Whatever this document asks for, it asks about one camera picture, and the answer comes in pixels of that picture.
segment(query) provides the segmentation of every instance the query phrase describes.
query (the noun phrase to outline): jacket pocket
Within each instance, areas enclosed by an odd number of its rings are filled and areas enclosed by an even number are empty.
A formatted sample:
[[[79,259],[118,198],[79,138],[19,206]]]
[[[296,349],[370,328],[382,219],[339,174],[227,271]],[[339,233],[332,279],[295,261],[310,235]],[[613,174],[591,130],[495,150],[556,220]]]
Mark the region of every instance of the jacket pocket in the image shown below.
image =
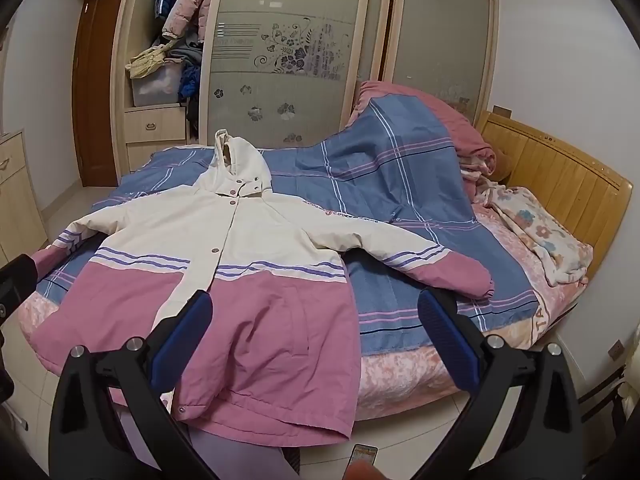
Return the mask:
[[[289,312],[292,340],[291,353],[293,355],[309,354],[309,332],[306,323],[305,308],[300,301],[300,295],[293,286],[285,287],[286,309]]]

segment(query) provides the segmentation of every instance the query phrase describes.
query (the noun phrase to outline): white wall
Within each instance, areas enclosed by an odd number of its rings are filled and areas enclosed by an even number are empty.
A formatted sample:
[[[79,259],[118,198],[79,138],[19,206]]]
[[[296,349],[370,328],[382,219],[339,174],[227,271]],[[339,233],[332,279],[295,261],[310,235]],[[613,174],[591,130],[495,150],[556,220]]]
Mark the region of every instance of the white wall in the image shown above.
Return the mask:
[[[24,129],[27,164],[40,209],[79,178],[71,76],[83,1],[24,0],[9,38],[2,129]]]
[[[640,186],[640,50],[610,0],[500,0],[490,109],[560,137]],[[640,319],[640,188],[578,308],[559,328],[585,378]]]

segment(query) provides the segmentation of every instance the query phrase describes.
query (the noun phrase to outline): hand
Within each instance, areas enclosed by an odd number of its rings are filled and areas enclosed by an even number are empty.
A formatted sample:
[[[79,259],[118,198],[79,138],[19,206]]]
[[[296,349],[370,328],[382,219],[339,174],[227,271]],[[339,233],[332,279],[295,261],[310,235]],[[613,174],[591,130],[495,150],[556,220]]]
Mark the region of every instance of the hand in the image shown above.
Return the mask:
[[[386,480],[386,477],[364,460],[357,460],[347,468],[342,480]]]

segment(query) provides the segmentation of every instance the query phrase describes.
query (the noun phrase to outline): jacket sleeve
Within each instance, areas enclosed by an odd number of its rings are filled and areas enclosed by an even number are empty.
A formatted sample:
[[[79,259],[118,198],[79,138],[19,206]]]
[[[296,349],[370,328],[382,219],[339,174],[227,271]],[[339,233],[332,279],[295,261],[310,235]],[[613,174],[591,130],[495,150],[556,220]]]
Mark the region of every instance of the jacket sleeve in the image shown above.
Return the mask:
[[[105,207],[71,222],[50,246],[31,256],[38,269],[38,280],[49,274],[57,264],[74,252],[87,238],[98,232],[108,235],[122,229],[128,221],[132,203]]]
[[[177,0],[162,27],[162,35],[168,39],[181,38],[191,18],[203,0]]]
[[[418,282],[470,298],[488,298],[494,293],[494,282],[482,264],[411,231],[328,211],[297,196],[273,193],[266,201],[287,221],[304,230],[317,247],[338,252],[362,248]]]

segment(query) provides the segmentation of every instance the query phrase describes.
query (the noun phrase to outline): plastic storage box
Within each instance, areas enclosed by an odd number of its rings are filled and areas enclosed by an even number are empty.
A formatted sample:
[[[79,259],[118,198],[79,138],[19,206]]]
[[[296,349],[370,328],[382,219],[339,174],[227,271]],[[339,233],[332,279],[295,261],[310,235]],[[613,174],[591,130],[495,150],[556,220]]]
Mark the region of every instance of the plastic storage box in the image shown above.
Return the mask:
[[[134,106],[168,105],[178,102],[182,62],[165,61],[155,72],[131,80]]]

